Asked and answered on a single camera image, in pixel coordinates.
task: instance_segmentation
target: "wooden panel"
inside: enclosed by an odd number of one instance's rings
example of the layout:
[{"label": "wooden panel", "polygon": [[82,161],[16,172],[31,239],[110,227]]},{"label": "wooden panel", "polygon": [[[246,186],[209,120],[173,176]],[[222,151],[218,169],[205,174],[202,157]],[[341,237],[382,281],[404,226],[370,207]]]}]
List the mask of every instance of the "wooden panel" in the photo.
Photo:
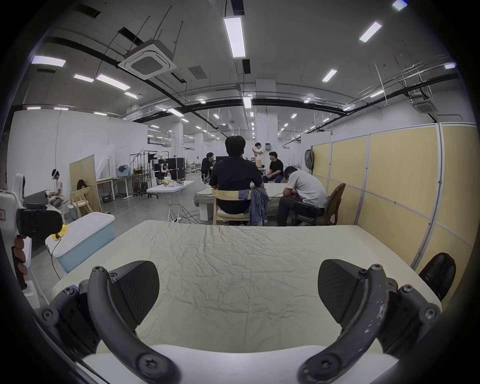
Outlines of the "wooden panel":
[{"label": "wooden panel", "polygon": [[365,193],[358,225],[411,265],[428,220],[390,201]]},{"label": "wooden panel", "polygon": [[366,190],[432,214],[438,187],[435,126],[370,136]]},{"label": "wooden panel", "polygon": [[[339,183],[330,180],[330,183],[328,184],[328,195],[331,195],[334,189],[339,185]],[[348,185],[345,187],[345,190],[342,194],[342,202],[340,203],[340,208],[338,209],[337,224],[353,225],[355,222],[355,217],[357,216],[360,196],[361,190],[349,187]]]},{"label": "wooden panel", "polygon": [[444,126],[444,140],[444,190],[438,221],[473,245],[480,220],[477,127]]},{"label": "wooden panel", "polygon": [[314,145],[313,155],[315,156],[312,174],[328,178],[330,170],[330,143]]},{"label": "wooden panel", "polygon": [[427,265],[427,263],[432,259],[432,257],[434,257],[440,252],[445,252],[449,254],[451,257],[453,257],[456,264],[455,279],[453,281],[452,287],[442,300],[442,307],[443,309],[445,309],[448,302],[452,298],[453,293],[458,287],[458,283],[463,276],[472,250],[457,236],[448,232],[441,226],[435,225],[435,227],[433,228],[432,237],[430,238],[430,242],[428,243],[427,250],[425,251],[423,258],[419,266],[417,267],[417,273],[420,273],[420,271],[425,267],[425,265]]},{"label": "wooden panel", "polygon": [[333,143],[331,179],[363,188],[366,165],[366,136]]}]

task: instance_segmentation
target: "ceiling vent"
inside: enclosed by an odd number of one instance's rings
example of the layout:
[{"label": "ceiling vent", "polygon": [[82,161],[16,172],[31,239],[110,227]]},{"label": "ceiling vent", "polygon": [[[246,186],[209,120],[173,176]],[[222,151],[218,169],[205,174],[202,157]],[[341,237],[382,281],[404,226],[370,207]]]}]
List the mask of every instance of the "ceiling vent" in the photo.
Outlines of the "ceiling vent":
[{"label": "ceiling vent", "polygon": [[119,67],[143,80],[176,69],[173,54],[159,40],[148,40],[132,49]]}]

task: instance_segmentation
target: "screw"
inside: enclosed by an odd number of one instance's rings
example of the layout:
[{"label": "screw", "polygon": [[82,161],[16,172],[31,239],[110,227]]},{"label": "screw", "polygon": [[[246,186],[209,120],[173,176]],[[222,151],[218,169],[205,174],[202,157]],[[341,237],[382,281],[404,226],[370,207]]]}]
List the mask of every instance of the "screw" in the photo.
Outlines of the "screw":
[{"label": "screw", "polygon": [[433,308],[427,308],[425,310],[425,316],[427,319],[431,320],[437,315],[437,311]]}]

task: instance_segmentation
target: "white pillar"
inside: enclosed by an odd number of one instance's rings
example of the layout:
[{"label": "white pillar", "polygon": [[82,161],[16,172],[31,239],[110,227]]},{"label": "white pillar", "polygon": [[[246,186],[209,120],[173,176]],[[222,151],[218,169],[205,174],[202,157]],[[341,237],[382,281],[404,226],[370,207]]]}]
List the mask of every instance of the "white pillar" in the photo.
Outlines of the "white pillar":
[{"label": "white pillar", "polygon": [[172,156],[183,157],[183,124],[173,123],[172,130]]}]

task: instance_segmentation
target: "light blue storage box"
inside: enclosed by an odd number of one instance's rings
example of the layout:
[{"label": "light blue storage box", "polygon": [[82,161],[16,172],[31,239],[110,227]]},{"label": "light blue storage box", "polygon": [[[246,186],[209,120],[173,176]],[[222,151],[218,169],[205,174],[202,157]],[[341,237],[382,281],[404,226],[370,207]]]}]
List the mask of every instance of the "light blue storage box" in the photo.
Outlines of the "light blue storage box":
[{"label": "light blue storage box", "polygon": [[91,212],[68,225],[68,231],[59,241],[51,236],[45,244],[52,256],[69,273],[114,238],[113,215]]}]

